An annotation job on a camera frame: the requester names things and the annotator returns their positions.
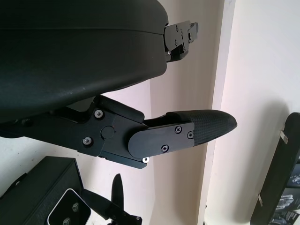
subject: white wall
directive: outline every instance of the white wall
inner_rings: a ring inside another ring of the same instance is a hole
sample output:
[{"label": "white wall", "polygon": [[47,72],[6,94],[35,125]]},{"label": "white wall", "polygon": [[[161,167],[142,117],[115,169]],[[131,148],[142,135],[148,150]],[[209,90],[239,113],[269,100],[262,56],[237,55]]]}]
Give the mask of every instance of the white wall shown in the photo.
[{"label": "white wall", "polygon": [[205,220],[249,224],[279,131],[300,112],[300,1],[237,0],[221,110],[238,127],[216,140]]},{"label": "white wall", "polygon": [[[199,22],[198,39],[186,58],[169,63],[167,72],[150,80],[151,111],[211,108],[219,0],[160,0],[170,25]],[[206,145],[153,157],[155,207],[151,225],[196,225]]]}]

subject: black box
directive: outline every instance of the black box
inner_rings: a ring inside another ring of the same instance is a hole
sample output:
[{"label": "black box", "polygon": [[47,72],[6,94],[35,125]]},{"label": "black box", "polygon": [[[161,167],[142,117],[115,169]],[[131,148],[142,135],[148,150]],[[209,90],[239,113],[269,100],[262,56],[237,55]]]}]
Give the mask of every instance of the black box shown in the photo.
[{"label": "black box", "polygon": [[76,159],[45,157],[0,200],[0,225],[44,225],[68,188],[83,189]]}]

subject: silver screw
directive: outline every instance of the silver screw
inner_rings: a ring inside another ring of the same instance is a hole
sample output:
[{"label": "silver screw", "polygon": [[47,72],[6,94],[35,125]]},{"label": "silver screw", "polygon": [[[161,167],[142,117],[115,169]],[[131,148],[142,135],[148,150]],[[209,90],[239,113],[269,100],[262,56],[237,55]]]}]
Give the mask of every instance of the silver screw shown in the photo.
[{"label": "silver screw", "polygon": [[66,219],[64,219],[64,221],[62,222],[62,225],[70,225],[70,224],[71,224],[70,218],[66,218]]},{"label": "silver screw", "polygon": [[90,145],[92,144],[92,139],[90,137],[85,137],[82,142],[84,145]]},{"label": "silver screw", "polygon": [[147,162],[149,162],[149,160],[150,160],[150,158],[149,158],[149,157],[146,157],[146,158],[143,158],[143,159],[142,159],[142,162],[143,162],[143,163],[147,163]]},{"label": "silver screw", "polygon": [[72,206],[73,212],[77,212],[78,211],[78,206],[79,206],[79,204],[77,202]]},{"label": "silver screw", "polygon": [[162,152],[167,152],[169,150],[169,146],[167,144],[164,144],[162,147],[161,147],[161,151]]},{"label": "silver screw", "polygon": [[188,132],[187,138],[192,139],[194,137],[194,133],[192,131]]},{"label": "silver screw", "polygon": [[181,126],[175,127],[175,133],[180,134],[181,132],[182,132],[182,127]]},{"label": "silver screw", "polygon": [[98,109],[94,112],[94,116],[97,118],[97,119],[100,119],[102,116],[103,116],[103,112]]}]

